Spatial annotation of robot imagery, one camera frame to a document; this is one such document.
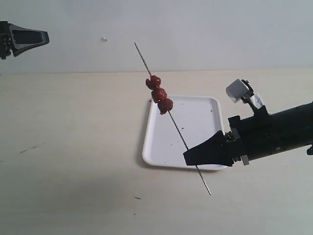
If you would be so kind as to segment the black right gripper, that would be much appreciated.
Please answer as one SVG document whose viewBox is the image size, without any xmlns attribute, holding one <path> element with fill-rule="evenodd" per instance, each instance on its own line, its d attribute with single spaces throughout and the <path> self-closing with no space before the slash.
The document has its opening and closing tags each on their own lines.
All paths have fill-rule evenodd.
<svg viewBox="0 0 313 235">
<path fill-rule="evenodd" d="M 266 107 L 254 115 L 228 119 L 226 139 L 221 130 L 183 153 L 187 165 L 233 166 L 233 161 L 250 161 L 313 144 L 313 104 L 300 105 L 275 114 Z"/>
</svg>

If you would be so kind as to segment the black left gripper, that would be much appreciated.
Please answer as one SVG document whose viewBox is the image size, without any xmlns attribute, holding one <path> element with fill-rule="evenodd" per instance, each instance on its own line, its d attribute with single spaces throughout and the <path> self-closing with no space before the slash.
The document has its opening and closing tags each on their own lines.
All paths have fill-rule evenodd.
<svg viewBox="0 0 313 235">
<path fill-rule="evenodd" d="M 13 53 L 14 57 L 44 46 L 50 42 L 46 31 L 19 27 L 8 21 L 0 22 L 0 58 L 5 60 Z"/>
</svg>

